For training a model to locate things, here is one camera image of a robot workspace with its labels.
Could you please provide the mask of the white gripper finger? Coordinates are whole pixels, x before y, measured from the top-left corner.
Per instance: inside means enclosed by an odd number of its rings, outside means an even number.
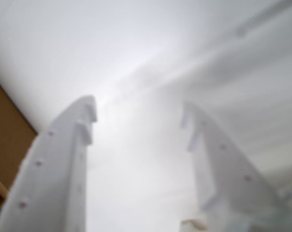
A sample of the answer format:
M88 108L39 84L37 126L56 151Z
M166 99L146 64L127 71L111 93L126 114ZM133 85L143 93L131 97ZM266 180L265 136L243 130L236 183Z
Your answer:
M0 211L0 232L83 232L87 148L97 120L92 96L77 99L41 131Z
M191 102L184 103L183 122L188 121L199 207L208 230L282 230L283 201L219 123Z

